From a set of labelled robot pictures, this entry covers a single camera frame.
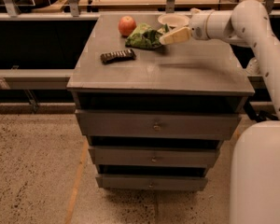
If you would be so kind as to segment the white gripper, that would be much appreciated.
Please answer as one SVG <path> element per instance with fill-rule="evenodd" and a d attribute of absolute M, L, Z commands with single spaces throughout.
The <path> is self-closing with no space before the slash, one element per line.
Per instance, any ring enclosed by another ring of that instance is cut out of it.
<path fill-rule="evenodd" d="M 174 28 L 172 31 L 160 37 L 162 45 L 186 42 L 191 36 L 196 40 L 210 40 L 208 22 L 214 10 L 200 10 L 192 8 L 190 10 L 189 27 Z"/>

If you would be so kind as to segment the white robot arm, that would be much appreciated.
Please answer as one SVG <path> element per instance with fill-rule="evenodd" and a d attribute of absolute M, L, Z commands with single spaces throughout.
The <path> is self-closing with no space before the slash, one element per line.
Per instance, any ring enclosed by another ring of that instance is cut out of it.
<path fill-rule="evenodd" d="M 230 224 L 280 224 L 280 41 L 266 7 L 244 0 L 232 10 L 194 8 L 187 25 L 161 36 L 163 45 L 219 39 L 249 47 L 259 65 L 274 116 L 247 128 L 231 159 Z"/>

